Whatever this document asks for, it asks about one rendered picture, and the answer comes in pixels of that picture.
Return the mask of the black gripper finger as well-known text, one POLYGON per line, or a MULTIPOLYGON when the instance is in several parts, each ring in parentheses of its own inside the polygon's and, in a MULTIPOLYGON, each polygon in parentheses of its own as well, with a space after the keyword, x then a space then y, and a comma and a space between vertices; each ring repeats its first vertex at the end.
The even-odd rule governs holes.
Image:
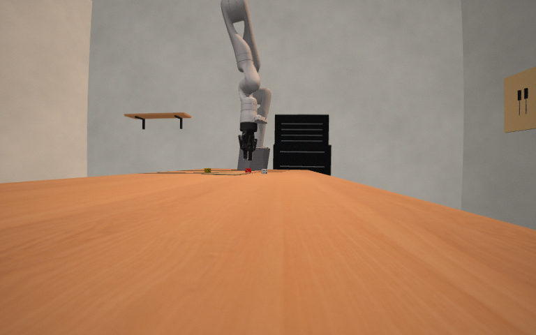
POLYGON ((242 135, 239 135, 238 137, 239 137, 240 149, 242 149, 244 151, 244 160, 247 161, 248 160, 248 150, 249 150, 249 146, 251 145, 252 135, 249 135, 248 143, 246 143, 245 133, 242 134, 242 135))
POLYGON ((256 149, 257 141, 258 139, 255 139, 255 137, 252 136, 252 144, 249 146, 249 150, 248 150, 248 161, 253 160, 253 151, 255 151, 256 149))

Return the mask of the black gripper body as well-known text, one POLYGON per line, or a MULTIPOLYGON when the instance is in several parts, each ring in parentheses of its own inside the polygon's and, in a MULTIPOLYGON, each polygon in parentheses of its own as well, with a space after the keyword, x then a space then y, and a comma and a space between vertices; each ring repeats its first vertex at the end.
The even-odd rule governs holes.
MULTIPOLYGON (((258 124, 255 122, 241 122, 240 123, 240 131, 242 134, 245 133, 246 143, 248 143, 248 137, 249 135, 254 136, 254 132, 258 130, 258 124)), ((255 136, 254 136, 255 137, 255 136)))

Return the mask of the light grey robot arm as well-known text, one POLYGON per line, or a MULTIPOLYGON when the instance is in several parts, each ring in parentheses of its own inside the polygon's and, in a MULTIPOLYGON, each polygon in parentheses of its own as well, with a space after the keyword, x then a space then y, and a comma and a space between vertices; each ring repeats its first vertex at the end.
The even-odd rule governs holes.
POLYGON ((234 49, 237 67, 245 78, 239 83, 241 99, 241 122, 255 122, 258 130, 256 147, 263 147, 267 115, 271 103, 271 90, 260 88, 260 57, 253 35, 247 0, 221 0, 221 10, 234 49), (244 21, 243 38, 236 32, 233 23, 244 21), (246 98, 252 97, 252 98, 246 98), (257 104, 260 107, 257 109, 257 104))

